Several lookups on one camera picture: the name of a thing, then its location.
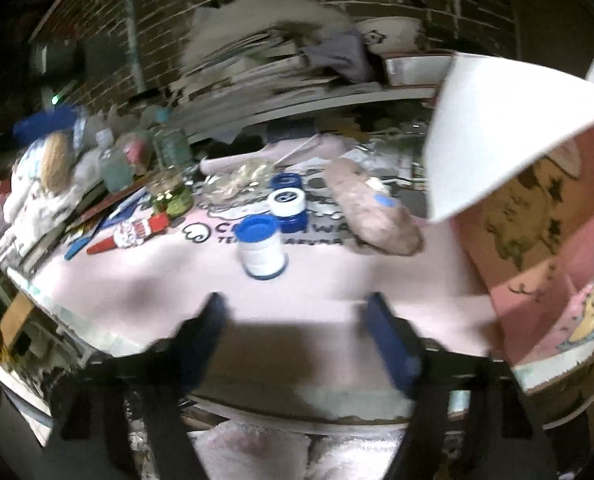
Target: blue container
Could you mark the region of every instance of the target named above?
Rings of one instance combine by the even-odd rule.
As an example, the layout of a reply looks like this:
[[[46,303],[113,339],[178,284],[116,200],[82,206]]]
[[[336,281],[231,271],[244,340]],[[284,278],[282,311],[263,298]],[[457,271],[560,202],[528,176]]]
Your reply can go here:
[[[268,196],[270,212],[279,222],[282,233],[296,233],[308,226],[306,193],[297,187],[282,187]]]
[[[270,188],[283,189],[284,187],[302,189],[301,177],[297,173],[279,173],[270,180]]]
[[[282,233],[296,233],[308,227],[308,212],[302,211],[295,216],[277,216],[277,220]]]
[[[17,121],[13,126],[13,137],[20,146],[29,146],[56,130],[72,128],[76,120],[77,107],[69,104],[55,106],[53,112],[42,110]]]
[[[282,250],[278,219],[272,215],[249,215],[234,227],[237,253],[248,276],[272,280],[288,265]]]

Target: glass jar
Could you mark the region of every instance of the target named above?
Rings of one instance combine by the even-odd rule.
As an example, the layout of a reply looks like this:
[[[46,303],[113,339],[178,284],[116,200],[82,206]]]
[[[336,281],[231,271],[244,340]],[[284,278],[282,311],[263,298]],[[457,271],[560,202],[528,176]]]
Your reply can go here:
[[[157,213],[166,213],[171,220],[186,213],[194,205],[192,191],[184,186],[180,171],[167,168],[148,184],[152,207]]]
[[[161,168],[176,166],[186,170],[193,166],[186,134],[178,128],[162,128],[154,137],[155,151]]]

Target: paint jar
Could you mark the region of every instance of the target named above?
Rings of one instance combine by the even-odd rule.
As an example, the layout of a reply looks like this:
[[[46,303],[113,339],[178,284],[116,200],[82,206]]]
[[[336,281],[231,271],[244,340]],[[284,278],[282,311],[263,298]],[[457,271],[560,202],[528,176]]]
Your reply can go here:
[[[188,139],[183,130],[162,128],[154,136],[154,145],[161,168],[176,166],[183,171],[194,165]]]
[[[268,214],[249,215],[233,229],[237,237],[237,253],[248,276],[271,280],[288,265],[282,250],[278,220]]]
[[[109,193],[116,193],[132,185],[134,172],[126,155],[114,146],[112,131],[101,130],[96,140],[102,149],[99,156],[99,171]]]
[[[306,193],[296,187],[284,187],[268,196],[270,212],[279,221],[282,233],[296,233],[308,226]]]
[[[157,213],[166,213],[171,220],[186,213],[193,205],[192,191],[184,186],[177,168],[168,168],[148,184],[152,207]]]
[[[281,189],[283,187],[303,188],[301,177],[297,173],[279,173],[270,180],[271,189]]]

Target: blue jar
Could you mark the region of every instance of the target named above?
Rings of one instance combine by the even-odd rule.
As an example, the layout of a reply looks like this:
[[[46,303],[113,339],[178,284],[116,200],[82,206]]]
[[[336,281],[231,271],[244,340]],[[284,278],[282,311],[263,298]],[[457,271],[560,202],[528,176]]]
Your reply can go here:
[[[279,173],[270,180],[270,188],[282,189],[283,187],[302,189],[301,177],[297,173]]]
[[[279,221],[282,233],[296,233],[308,227],[306,193],[297,187],[277,189],[268,196],[270,212]]]
[[[283,253],[279,222],[272,215],[249,215],[234,227],[239,261],[248,276],[272,280],[288,265]]]

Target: clear plastic bag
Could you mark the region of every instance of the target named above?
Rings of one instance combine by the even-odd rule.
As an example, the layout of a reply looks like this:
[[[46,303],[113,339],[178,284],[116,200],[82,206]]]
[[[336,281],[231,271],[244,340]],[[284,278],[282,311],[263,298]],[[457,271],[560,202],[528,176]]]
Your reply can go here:
[[[268,184],[273,175],[274,164],[270,160],[251,158],[232,172],[207,177],[202,196],[213,204],[223,204],[245,191],[268,192]]]

